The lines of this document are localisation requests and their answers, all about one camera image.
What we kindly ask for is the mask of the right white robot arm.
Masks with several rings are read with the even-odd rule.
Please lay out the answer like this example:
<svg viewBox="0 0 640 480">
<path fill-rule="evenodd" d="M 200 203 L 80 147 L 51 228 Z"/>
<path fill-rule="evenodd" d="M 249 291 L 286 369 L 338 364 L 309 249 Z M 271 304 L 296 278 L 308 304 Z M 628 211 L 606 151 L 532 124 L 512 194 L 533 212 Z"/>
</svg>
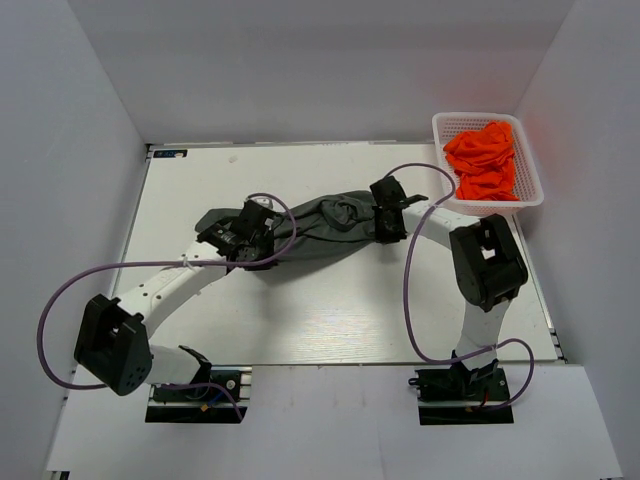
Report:
<svg viewBox="0 0 640 480">
<path fill-rule="evenodd" d="M 426 363 L 459 371 L 472 384 L 494 374 L 496 350 L 506 311 L 528 281 L 528 270 L 507 220 L 498 214 L 472 220 L 444 209 L 423 195 L 407 196 L 388 175 L 370 186 L 374 199 L 375 241 L 409 246 L 402 280 L 406 330 L 415 353 Z M 463 326 L 451 357 L 436 360 L 416 341 L 410 315 L 409 281 L 417 240 L 423 237 L 448 249 L 458 289 L 465 300 Z"/>
</svg>

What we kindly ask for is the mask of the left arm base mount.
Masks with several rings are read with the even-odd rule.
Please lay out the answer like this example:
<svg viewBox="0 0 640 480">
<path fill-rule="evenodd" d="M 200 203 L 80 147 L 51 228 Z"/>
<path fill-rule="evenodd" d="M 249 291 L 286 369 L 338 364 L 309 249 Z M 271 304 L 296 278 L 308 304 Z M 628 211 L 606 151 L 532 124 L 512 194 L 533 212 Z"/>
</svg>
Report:
<svg viewBox="0 0 640 480">
<path fill-rule="evenodd" d="M 219 385 L 190 389 L 152 387 L 145 422 L 149 424 L 240 424 L 250 403 L 252 368 L 213 367 L 207 380 Z"/>
</svg>

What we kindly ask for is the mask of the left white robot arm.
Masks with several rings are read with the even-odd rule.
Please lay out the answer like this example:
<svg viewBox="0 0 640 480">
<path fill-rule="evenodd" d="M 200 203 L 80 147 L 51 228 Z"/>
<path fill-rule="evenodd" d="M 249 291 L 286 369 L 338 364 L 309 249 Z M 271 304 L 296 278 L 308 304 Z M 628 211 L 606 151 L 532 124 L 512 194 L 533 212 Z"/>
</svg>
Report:
<svg viewBox="0 0 640 480">
<path fill-rule="evenodd" d="M 118 297 L 93 297 L 84 310 L 75 360 L 119 396 L 144 383 L 200 388 L 210 379 L 211 363 L 204 355 L 184 345 L 154 346 L 150 339 L 189 299 L 230 273 L 228 261 L 272 256 L 275 217 L 273 210 L 248 200 L 237 217 L 200 232 L 177 267 L 160 270 Z"/>
</svg>

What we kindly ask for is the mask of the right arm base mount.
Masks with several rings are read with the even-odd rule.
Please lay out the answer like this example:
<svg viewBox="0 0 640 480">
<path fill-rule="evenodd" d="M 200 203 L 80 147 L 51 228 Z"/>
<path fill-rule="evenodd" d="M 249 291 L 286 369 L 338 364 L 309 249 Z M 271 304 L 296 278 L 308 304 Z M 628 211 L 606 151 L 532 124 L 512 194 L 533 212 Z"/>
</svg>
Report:
<svg viewBox="0 0 640 480">
<path fill-rule="evenodd" d="M 407 381 L 417 394 L 421 426 L 507 425 L 514 423 L 507 405 L 510 391 L 506 375 L 498 368 L 492 375 L 466 384 L 453 368 L 419 369 Z"/>
</svg>

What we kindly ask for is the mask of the dark grey t shirt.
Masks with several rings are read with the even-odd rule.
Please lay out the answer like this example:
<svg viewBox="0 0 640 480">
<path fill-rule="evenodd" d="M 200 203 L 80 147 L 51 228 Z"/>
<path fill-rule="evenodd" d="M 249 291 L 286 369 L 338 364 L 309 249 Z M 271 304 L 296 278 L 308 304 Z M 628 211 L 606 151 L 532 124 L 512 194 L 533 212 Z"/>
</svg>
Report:
<svg viewBox="0 0 640 480">
<path fill-rule="evenodd" d="M 273 196 L 253 194 L 246 200 L 255 200 L 275 213 L 271 223 L 274 255 L 255 263 L 231 262 L 215 247 L 200 243 L 195 237 L 191 259 L 219 260 L 229 270 L 259 271 L 283 263 L 342 258 L 375 242 L 375 203 L 372 193 L 366 190 L 322 195 L 280 212 L 273 209 Z"/>
</svg>

